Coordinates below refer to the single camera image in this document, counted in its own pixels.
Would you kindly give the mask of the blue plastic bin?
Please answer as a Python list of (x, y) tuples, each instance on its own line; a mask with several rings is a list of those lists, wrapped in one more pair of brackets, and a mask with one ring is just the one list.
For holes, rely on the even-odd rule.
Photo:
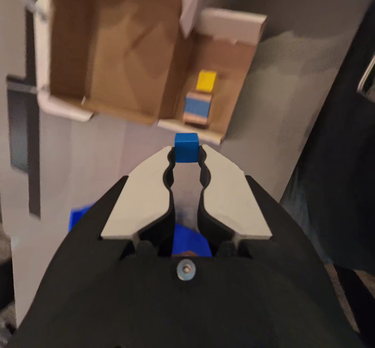
[(161, 256), (212, 257), (208, 241), (203, 235), (181, 224), (175, 224), (173, 239), (159, 247)]

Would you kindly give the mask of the person's dark clothing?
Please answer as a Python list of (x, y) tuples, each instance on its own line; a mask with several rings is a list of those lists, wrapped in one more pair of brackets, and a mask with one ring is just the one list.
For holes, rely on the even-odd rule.
[[(374, 347), (375, 3), (359, 25), (281, 199), (337, 274), (366, 347)], [(368, 288), (358, 272), (371, 277)]]

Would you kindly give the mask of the yellow cube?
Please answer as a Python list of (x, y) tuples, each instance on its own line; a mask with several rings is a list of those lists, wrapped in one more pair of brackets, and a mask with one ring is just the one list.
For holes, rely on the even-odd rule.
[(202, 93), (212, 93), (214, 90), (217, 72), (213, 70), (200, 70), (196, 83), (196, 91)]

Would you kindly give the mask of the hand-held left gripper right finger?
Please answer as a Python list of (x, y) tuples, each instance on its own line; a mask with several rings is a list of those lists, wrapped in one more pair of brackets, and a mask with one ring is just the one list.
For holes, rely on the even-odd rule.
[(244, 240), (269, 240), (272, 232), (245, 173), (231, 160), (204, 144), (199, 147), (199, 232), (213, 250), (223, 242), (237, 248)]

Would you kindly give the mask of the tan cube with blue face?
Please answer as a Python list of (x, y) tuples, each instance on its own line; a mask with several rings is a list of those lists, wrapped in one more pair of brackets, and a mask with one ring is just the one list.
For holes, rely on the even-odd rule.
[(207, 126), (213, 95), (202, 92), (188, 92), (185, 96), (185, 105), (182, 121), (187, 125)]

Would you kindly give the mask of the white cardboard box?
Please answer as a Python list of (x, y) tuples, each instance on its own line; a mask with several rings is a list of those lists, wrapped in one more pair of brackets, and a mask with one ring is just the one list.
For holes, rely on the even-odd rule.
[[(221, 144), (267, 16), (207, 1), (184, 38), (181, 0), (51, 0), (49, 97)], [(217, 72), (205, 127), (182, 121), (202, 69)]]

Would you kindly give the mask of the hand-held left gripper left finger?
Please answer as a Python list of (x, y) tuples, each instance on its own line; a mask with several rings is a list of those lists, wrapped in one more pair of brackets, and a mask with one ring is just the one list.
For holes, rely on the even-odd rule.
[(173, 237), (174, 148), (166, 146), (129, 174), (101, 232), (102, 239), (128, 239), (159, 246)]

